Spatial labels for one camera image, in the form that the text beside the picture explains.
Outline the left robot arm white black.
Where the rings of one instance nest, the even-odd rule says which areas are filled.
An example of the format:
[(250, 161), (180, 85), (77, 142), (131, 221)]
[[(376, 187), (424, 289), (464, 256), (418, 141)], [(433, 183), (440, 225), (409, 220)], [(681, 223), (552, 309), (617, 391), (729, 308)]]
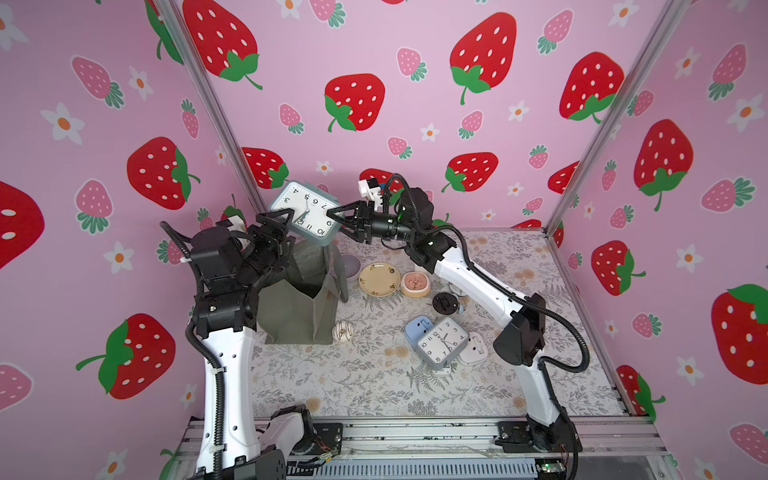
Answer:
[(160, 224), (195, 277), (195, 306), (185, 337), (206, 361), (197, 479), (283, 479), (291, 452), (313, 443), (306, 407), (279, 410), (258, 432), (248, 404), (259, 293), (288, 266), (293, 214), (291, 209), (259, 214), (246, 228), (230, 218), (192, 238)]

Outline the white round alarm clock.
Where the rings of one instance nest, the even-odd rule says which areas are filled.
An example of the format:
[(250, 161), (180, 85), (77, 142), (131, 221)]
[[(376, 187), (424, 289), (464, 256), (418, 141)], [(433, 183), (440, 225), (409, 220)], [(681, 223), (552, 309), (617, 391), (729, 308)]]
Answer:
[(457, 297), (464, 297), (466, 295), (466, 293), (461, 288), (459, 288), (458, 286), (456, 286), (453, 283), (449, 283), (448, 287), (449, 287), (450, 292), (452, 294), (456, 295)]

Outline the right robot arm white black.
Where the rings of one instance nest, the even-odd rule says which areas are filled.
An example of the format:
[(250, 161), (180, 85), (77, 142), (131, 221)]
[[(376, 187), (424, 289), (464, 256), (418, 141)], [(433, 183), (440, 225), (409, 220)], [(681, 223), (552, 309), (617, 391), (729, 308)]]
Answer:
[[(587, 370), (590, 353), (576, 327), (549, 310), (541, 295), (517, 293), (473, 262), (468, 242), (456, 227), (434, 225), (434, 205), (422, 189), (404, 184), (393, 193), (389, 182), (380, 184), (375, 179), (362, 180), (359, 187), (360, 200), (326, 207), (325, 217), (358, 243), (369, 244), (375, 238), (403, 242), (414, 264), (455, 285), (483, 307), (501, 328), (493, 349), (513, 367), (522, 388), (531, 447), (541, 452), (581, 452), (576, 426), (560, 404), (547, 371), (548, 366), (573, 374)], [(545, 353), (548, 319), (573, 336), (580, 351), (578, 364)]]

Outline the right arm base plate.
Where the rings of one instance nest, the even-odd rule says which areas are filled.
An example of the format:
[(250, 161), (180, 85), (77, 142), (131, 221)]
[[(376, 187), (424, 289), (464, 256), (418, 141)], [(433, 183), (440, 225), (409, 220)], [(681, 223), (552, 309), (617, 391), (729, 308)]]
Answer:
[(583, 448), (574, 425), (559, 417), (545, 426), (535, 420), (503, 421), (497, 424), (494, 444), (505, 453), (581, 453)]

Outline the olive green canvas bag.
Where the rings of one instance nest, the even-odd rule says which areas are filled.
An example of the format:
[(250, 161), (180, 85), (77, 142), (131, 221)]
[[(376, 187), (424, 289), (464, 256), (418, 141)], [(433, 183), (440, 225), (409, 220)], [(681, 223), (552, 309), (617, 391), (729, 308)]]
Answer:
[(260, 290), (258, 326), (268, 344), (330, 345), (338, 305), (348, 296), (337, 246), (302, 241), (294, 246), (288, 267)]

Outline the grey square analog clock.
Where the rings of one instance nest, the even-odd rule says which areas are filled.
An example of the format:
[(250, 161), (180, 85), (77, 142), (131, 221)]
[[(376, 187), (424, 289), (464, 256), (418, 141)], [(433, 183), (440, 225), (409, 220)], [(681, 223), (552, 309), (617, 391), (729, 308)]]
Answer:
[(339, 200), (312, 185), (289, 182), (270, 205), (271, 211), (292, 209), (289, 229), (320, 246), (332, 243), (340, 225), (327, 211), (340, 206)]
[(445, 317), (416, 341), (414, 349), (432, 370), (438, 371), (448, 367), (468, 342), (468, 332), (451, 317)]

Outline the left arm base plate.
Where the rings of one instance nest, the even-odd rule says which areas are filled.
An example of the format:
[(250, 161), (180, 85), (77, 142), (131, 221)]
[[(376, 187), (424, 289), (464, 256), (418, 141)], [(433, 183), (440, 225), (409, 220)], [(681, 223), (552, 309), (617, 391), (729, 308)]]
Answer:
[(274, 446), (286, 457), (314, 457), (323, 454), (339, 454), (342, 448), (344, 425), (340, 422), (315, 423), (310, 433), (299, 430), (295, 424), (277, 426), (272, 422), (259, 435), (261, 450)]

